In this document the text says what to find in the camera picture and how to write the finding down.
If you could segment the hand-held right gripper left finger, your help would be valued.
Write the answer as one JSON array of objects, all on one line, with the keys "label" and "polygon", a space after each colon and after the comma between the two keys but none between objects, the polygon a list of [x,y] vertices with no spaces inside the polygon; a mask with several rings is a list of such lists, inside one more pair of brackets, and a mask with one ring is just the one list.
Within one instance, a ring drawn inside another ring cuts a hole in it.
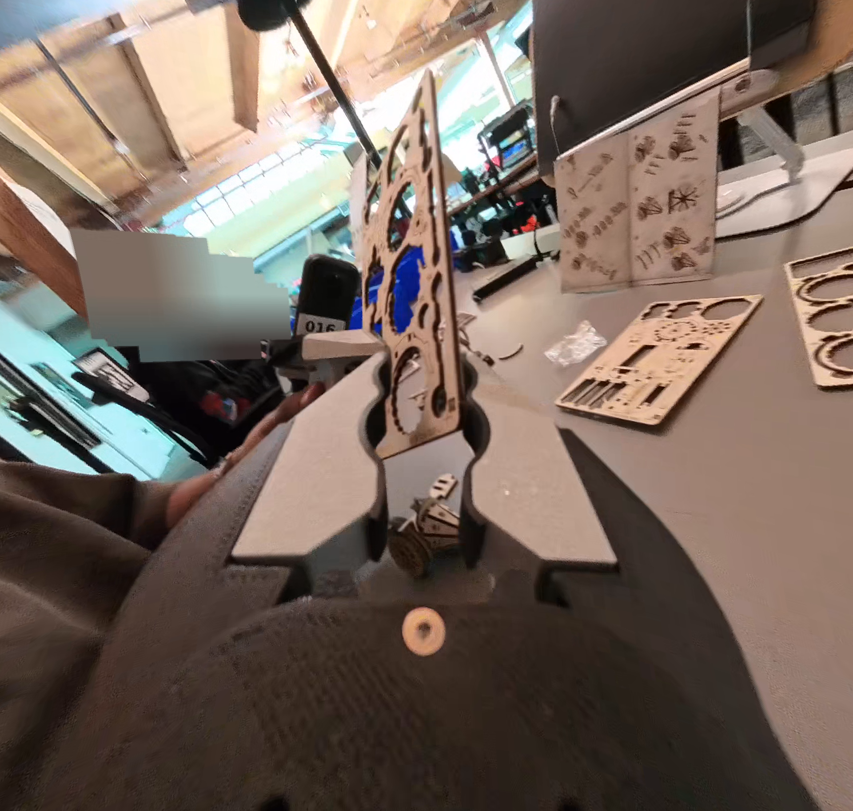
[{"label": "hand-held right gripper left finger", "polygon": [[368,433],[372,414],[384,417],[387,359],[366,359],[291,422],[235,541],[235,562],[296,567],[314,582],[380,560],[387,484]]}]

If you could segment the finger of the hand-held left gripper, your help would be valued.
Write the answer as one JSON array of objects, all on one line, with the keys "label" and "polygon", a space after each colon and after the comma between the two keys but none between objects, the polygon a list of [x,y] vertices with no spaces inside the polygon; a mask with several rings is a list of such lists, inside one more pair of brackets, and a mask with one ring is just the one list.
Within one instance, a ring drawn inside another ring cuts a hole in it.
[{"label": "finger of the hand-held left gripper", "polygon": [[385,348],[380,337],[363,330],[332,331],[303,337],[308,382],[339,382],[367,358]]}]

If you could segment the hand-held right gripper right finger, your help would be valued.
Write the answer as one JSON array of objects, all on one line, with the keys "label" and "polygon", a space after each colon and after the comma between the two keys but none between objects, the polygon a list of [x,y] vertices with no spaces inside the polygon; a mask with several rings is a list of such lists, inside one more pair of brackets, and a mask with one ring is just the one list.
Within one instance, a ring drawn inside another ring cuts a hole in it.
[{"label": "hand-held right gripper right finger", "polygon": [[523,571],[534,582],[555,571],[616,571],[616,554],[548,412],[479,358],[462,364],[462,431],[473,453],[460,511],[466,566],[494,576]]}]

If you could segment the small wooden sidecar model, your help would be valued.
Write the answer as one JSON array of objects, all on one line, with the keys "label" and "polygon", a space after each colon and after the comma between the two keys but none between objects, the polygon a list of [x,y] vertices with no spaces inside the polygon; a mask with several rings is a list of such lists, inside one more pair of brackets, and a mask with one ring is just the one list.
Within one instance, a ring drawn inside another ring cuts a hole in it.
[{"label": "small wooden sidecar model", "polygon": [[387,548],[397,567],[421,579],[435,560],[460,551],[459,514],[438,497],[414,497],[411,515],[390,521]]}]

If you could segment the narrow wooden parts sheet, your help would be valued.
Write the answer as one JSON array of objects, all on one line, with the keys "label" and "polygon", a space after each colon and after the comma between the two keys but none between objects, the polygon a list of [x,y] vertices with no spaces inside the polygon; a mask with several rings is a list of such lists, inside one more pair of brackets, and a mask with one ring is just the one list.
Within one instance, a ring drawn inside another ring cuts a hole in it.
[{"label": "narrow wooden parts sheet", "polygon": [[[410,326],[393,322],[395,277],[410,251],[420,251],[421,292]],[[379,456],[402,454],[456,432],[462,425],[462,362],[445,173],[435,80],[423,72],[394,131],[373,185],[365,195],[360,256],[363,292],[368,273],[382,268],[378,302],[363,302],[363,328],[387,348],[386,432]]]}]

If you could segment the person's left forearm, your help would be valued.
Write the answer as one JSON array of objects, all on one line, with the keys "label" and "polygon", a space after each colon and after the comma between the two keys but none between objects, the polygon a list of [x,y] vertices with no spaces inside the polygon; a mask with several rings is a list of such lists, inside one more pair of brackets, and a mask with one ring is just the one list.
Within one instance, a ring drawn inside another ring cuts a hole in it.
[{"label": "person's left forearm", "polygon": [[229,469],[230,460],[225,458],[203,475],[190,478],[176,485],[169,495],[165,507],[166,529],[175,528],[187,513],[229,472]]}]

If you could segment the grey desk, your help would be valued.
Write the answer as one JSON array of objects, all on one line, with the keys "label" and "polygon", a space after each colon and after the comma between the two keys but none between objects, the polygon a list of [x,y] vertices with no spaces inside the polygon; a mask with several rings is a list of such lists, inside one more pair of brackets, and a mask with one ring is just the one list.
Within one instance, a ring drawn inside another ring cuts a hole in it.
[{"label": "grey desk", "polygon": [[[544,404],[663,522],[710,587],[769,723],[822,809],[851,809],[851,389],[811,378],[783,264],[851,246],[851,179],[809,218],[717,244],[702,282],[559,291],[550,262],[483,303],[494,270],[456,277],[471,343]],[[654,429],[560,411],[582,370],[544,352],[581,321],[612,341],[646,305],[761,295],[717,361]]]}]

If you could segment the person's left hand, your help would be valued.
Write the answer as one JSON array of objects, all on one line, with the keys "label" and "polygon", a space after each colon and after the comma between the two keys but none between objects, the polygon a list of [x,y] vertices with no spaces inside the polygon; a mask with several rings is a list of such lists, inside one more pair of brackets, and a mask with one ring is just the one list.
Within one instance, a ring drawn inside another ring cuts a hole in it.
[{"label": "person's left hand", "polygon": [[279,426],[291,422],[299,412],[306,409],[320,398],[326,387],[323,382],[309,384],[303,390],[293,392],[285,397],[281,403],[258,422],[247,434],[244,441],[225,458],[230,460],[230,469],[233,469],[240,461],[246,458],[265,438],[267,438]]}]

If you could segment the large blue plastic bin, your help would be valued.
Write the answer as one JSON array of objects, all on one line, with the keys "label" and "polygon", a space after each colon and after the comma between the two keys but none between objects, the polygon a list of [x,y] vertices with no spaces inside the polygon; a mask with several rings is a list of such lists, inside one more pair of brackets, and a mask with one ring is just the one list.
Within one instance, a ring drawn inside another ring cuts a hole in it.
[{"label": "large blue plastic bin", "polygon": [[[399,332],[411,324],[413,311],[421,292],[421,268],[424,260],[420,251],[410,251],[398,266],[394,280],[392,315],[394,326]],[[363,292],[363,302],[368,306],[378,302],[379,288],[384,277],[380,267],[368,273],[368,291]]]}]

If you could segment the small clear plastic bag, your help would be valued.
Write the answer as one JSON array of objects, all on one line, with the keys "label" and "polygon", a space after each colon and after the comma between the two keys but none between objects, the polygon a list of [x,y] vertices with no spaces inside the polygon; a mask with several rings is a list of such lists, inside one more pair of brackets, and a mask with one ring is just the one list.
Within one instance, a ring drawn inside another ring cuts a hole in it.
[{"label": "small clear plastic bag", "polygon": [[573,332],[562,336],[543,355],[562,369],[580,364],[608,345],[588,320],[582,320]]}]

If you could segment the long black bar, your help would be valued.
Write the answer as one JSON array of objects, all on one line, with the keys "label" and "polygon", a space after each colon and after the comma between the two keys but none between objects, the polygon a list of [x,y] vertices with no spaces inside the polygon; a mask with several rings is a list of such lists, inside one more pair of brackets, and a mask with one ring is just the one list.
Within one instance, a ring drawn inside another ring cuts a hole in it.
[{"label": "long black bar", "polygon": [[472,300],[477,305],[481,304],[487,298],[492,297],[529,273],[536,271],[539,262],[541,261],[536,256],[518,258],[510,262],[492,276],[476,284],[472,290]]}]

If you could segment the wide wooden parts sheet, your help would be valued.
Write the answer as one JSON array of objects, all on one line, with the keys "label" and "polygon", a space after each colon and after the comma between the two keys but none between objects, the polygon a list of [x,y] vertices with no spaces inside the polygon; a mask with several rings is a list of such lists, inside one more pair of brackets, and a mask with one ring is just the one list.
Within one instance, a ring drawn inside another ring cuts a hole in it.
[{"label": "wide wooden parts sheet", "polygon": [[762,301],[757,294],[646,305],[560,394],[556,408],[662,425]]}]

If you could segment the open instruction booklet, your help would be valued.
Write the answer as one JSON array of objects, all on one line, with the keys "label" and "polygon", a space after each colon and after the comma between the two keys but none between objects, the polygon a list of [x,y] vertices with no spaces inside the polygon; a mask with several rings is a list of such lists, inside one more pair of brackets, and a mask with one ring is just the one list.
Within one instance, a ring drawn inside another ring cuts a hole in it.
[{"label": "open instruction booklet", "polygon": [[711,276],[720,94],[697,95],[555,162],[562,292]]}]

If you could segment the person's brown sweater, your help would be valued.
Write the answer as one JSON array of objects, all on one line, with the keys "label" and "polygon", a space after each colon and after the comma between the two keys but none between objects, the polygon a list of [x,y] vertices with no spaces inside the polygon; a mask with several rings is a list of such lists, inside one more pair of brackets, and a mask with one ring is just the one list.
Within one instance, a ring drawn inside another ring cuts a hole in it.
[{"label": "person's brown sweater", "polygon": [[175,489],[2,461],[2,809],[39,808],[114,617],[167,534]]}]

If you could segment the silver monitor stand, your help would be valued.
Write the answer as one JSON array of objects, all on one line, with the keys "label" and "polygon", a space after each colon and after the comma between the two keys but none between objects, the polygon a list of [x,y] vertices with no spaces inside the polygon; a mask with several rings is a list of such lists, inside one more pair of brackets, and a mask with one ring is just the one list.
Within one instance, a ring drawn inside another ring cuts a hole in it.
[{"label": "silver monitor stand", "polygon": [[718,174],[719,241],[778,230],[808,218],[851,174],[851,133],[802,146],[764,106],[780,75],[750,71],[723,85],[722,111],[735,113],[772,156]]}]

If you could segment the black computer monitor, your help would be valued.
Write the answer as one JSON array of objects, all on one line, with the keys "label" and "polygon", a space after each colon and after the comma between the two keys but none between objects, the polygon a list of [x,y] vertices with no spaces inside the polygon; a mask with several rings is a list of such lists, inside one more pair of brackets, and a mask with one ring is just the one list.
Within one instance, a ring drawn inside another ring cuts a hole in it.
[{"label": "black computer monitor", "polygon": [[541,173],[677,92],[805,51],[817,0],[532,0]]}]

